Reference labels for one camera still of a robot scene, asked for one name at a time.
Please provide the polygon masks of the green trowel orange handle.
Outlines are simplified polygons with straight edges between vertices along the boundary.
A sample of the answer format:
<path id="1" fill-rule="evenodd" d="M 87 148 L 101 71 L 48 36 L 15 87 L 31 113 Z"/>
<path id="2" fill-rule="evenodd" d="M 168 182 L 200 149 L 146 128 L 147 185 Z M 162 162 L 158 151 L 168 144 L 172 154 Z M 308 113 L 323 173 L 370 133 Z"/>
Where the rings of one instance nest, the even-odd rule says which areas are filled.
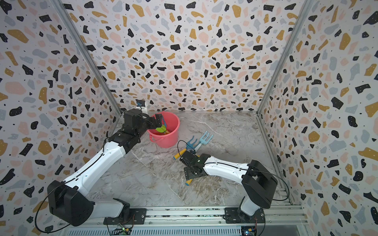
<path id="1" fill-rule="evenodd" d="M 157 127 L 156 131 L 162 135 L 169 134 L 170 132 L 167 130 L 165 125 L 162 125 L 161 127 Z"/>

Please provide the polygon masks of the light blue fork white handle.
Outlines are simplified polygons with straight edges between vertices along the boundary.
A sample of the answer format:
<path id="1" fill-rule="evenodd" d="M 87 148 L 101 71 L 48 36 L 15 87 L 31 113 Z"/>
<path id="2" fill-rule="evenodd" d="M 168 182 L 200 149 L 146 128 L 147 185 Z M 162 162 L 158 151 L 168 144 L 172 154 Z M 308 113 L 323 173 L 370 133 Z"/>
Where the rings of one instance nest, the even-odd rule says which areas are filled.
<path id="1" fill-rule="evenodd" d="M 197 153 L 198 150 L 204 146 L 207 145 L 213 138 L 213 135 L 211 135 L 208 131 L 206 131 L 199 139 L 199 144 L 194 148 L 194 153 Z"/>

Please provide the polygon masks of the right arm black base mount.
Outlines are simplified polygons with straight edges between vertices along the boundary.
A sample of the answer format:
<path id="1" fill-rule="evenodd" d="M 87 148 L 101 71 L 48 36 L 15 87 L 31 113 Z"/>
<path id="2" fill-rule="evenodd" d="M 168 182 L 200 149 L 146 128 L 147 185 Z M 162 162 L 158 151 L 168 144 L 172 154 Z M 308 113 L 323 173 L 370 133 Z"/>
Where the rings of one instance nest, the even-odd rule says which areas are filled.
<path id="1" fill-rule="evenodd" d="M 256 224 L 265 222 L 263 208 L 244 197 L 239 207 L 226 207 L 223 219 L 227 224 Z"/>

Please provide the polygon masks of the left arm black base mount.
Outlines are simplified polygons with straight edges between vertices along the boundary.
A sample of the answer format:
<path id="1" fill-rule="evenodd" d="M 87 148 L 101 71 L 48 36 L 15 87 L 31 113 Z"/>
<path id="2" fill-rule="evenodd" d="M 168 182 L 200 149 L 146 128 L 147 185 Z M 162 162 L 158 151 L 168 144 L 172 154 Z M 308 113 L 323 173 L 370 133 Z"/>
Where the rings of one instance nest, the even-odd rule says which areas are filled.
<path id="1" fill-rule="evenodd" d="M 129 203 L 121 199 L 113 198 L 113 200 L 121 203 L 123 205 L 123 208 L 116 217 L 106 217 L 103 221 L 104 225 L 117 225 L 117 224 L 143 225 L 144 224 L 146 213 L 147 213 L 146 208 L 131 208 Z"/>

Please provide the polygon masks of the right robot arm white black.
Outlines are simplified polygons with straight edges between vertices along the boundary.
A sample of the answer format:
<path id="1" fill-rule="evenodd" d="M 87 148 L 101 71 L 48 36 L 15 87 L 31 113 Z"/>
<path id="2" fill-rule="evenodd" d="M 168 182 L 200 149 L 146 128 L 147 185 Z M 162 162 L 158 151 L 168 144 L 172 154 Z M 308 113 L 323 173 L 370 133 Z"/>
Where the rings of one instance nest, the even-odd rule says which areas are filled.
<path id="1" fill-rule="evenodd" d="M 209 154 L 198 156 L 189 151 L 184 151 L 178 159 L 186 166 L 184 172 L 188 181 L 217 176 L 242 185 L 247 196 L 243 198 L 239 209 L 245 215 L 252 216 L 260 208 L 271 207 L 278 180 L 259 161 L 233 163 Z"/>

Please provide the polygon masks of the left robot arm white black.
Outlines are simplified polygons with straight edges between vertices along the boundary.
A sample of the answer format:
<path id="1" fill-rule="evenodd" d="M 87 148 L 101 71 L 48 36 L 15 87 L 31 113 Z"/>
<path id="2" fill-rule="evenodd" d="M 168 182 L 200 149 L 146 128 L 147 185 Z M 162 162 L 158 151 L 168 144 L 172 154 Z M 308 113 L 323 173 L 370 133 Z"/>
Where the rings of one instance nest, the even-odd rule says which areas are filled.
<path id="1" fill-rule="evenodd" d="M 80 226 L 93 218 L 105 218 L 115 224 L 127 222 L 131 218 L 129 203 L 120 199 L 96 203 L 86 196 L 115 162 L 141 142 L 143 134 L 162 127 L 162 122 L 162 115 L 151 117 L 139 109 L 126 111 L 122 128 L 104 142 L 90 161 L 64 181 L 49 184 L 50 213 L 72 226 Z"/>

